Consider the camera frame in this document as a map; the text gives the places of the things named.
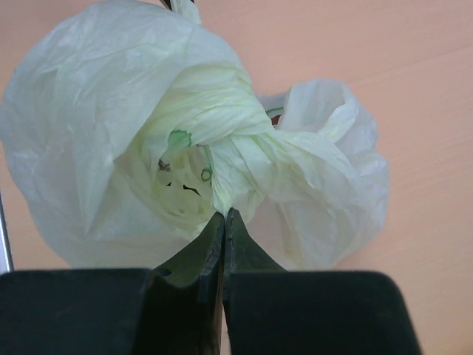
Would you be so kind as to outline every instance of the translucent plastic bag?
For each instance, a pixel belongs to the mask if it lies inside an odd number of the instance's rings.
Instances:
[[[174,8],[94,4],[14,72],[0,138],[41,236],[71,266],[154,267],[215,211],[249,222],[266,200],[286,221],[270,250],[285,265],[330,266],[363,245],[387,199],[372,118],[315,81],[291,90],[274,129],[237,54],[189,0]]]

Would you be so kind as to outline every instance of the white plastic bag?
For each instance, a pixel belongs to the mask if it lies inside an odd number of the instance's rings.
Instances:
[[[174,8],[183,16],[94,4],[13,74],[0,138],[41,236],[74,267],[154,267],[215,210],[248,222],[266,199],[288,228],[270,249],[286,266],[331,266],[365,244],[388,182],[372,118],[315,81],[291,90],[275,130],[236,53],[189,0]]]

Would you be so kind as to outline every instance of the tabletop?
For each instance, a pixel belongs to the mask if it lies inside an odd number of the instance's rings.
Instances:
[[[0,94],[29,48],[93,0],[0,0]],[[425,354],[473,354],[473,2],[197,0],[257,92],[349,84],[375,116],[392,194],[384,230],[337,268],[399,285]],[[17,269],[63,268],[0,156]]]

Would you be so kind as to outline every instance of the plastic bag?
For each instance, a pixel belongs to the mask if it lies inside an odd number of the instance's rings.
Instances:
[[[174,8],[94,4],[14,72],[0,138],[41,236],[74,267],[155,267],[216,210],[249,222],[266,200],[288,228],[270,249],[286,266],[362,246],[386,213],[372,118],[316,81],[291,90],[274,129],[237,54],[189,0]]]

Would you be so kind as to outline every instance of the table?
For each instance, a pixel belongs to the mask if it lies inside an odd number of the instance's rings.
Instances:
[[[92,0],[0,0],[0,93],[29,48]],[[385,229],[340,269],[391,276],[425,354],[473,354],[473,3],[197,0],[258,92],[347,82],[375,116],[389,159]],[[0,160],[16,268],[63,268]]]

